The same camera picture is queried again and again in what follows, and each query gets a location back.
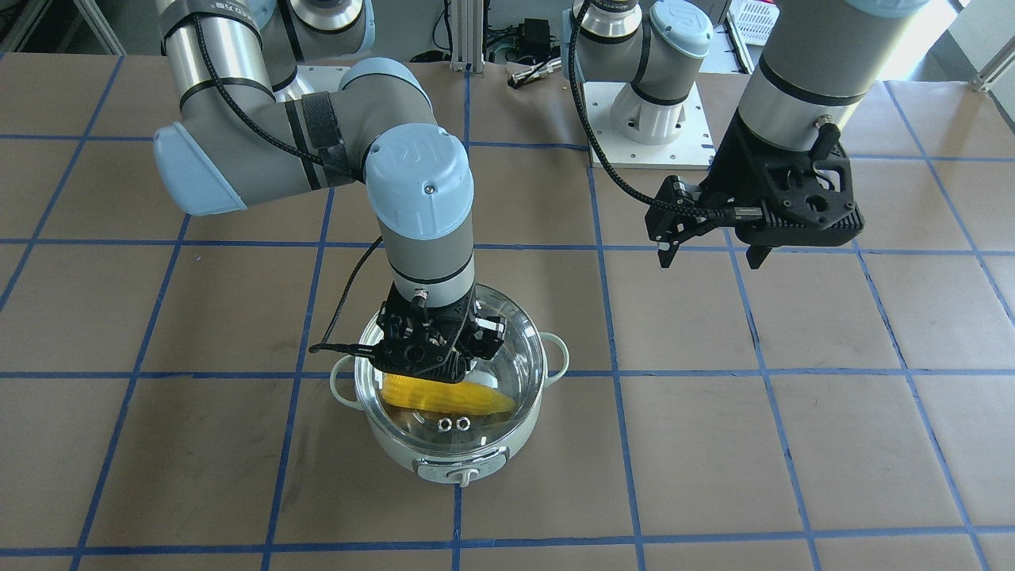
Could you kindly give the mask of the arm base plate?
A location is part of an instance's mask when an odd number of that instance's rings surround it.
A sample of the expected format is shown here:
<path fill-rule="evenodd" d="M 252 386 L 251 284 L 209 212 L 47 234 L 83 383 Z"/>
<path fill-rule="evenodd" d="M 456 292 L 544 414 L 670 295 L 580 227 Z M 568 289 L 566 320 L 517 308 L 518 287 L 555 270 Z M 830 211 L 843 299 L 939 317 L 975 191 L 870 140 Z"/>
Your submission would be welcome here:
<path fill-rule="evenodd" d="M 583 84 L 588 123 L 613 167 L 706 170 L 714 144 L 699 87 L 677 105 L 644 101 L 630 84 Z"/>
<path fill-rule="evenodd" d="M 343 76 L 350 69 L 348 66 L 297 65 L 297 72 L 286 86 L 276 90 L 277 102 L 300 100 L 310 93 L 333 93 L 340 90 Z"/>

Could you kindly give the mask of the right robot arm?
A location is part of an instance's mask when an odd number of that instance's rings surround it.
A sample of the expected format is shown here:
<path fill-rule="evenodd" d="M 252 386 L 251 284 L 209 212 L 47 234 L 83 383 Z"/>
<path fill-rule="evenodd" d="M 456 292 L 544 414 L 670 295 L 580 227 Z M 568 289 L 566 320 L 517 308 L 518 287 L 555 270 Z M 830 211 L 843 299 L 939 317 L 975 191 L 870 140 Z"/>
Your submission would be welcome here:
<path fill-rule="evenodd" d="M 159 1 L 181 119 L 155 159 L 190 216 L 245 210 L 312 190 L 365 185 L 393 283 L 371 346 L 324 336 L 311 353 L 369 360 L 392 374 L 457 383 L 504 344 L 504 319 L 476 299 L 466 149 L 405 65 L 352 66 L 334 90 L 280 101 L 264 55 L 275 14 L 246 1 Z"/>

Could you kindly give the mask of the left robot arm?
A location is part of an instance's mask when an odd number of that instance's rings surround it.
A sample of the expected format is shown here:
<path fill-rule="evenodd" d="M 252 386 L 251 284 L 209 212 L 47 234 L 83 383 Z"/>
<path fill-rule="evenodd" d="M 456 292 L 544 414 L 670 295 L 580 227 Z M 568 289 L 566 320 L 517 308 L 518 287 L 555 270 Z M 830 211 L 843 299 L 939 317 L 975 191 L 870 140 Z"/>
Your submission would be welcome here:
<path fill-rule="evenodd" d="M 614 167 L 590 120 L 584 82 L 619 84 L 611 127 L 662 148 L 713 46 L 710 16 L 689 1 L 573 1 L 563 12 L 563 72 L 593 155 L 646 205 L 660 267 L 682 243 L 732 228 L 757 270 L 772 249 L 845 245 L 865 228 L 841 135 L 923 1 L 779 1 L 771 33 L 715 148 L 706 177 L 668 176 L 655 195 Z"/>

